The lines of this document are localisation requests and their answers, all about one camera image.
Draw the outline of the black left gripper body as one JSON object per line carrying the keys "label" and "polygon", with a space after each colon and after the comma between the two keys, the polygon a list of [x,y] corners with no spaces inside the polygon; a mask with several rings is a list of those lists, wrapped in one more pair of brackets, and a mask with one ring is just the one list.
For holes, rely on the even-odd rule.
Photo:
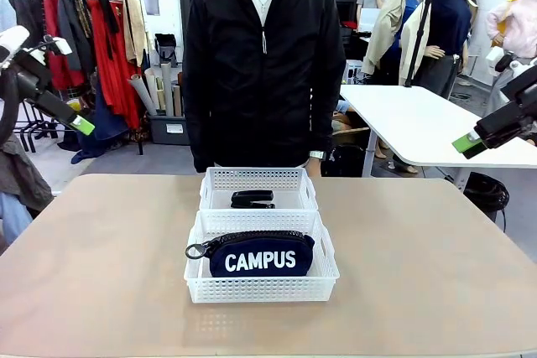
{"label": "black left gripper body", "polygon": [[19,52],[15,56],[15,65],[19,96],[37,101],[50,87],[50,71],[29,52]]}

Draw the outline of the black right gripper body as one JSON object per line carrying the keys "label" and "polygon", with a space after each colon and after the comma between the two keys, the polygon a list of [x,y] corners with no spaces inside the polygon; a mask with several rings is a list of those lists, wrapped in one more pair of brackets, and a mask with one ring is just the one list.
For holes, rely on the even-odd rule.
{"label": "black right gripper body", "polygon": [[508,101],[495,112],[495,143],[536,136],[536,75],[513,78],[502,93]]}

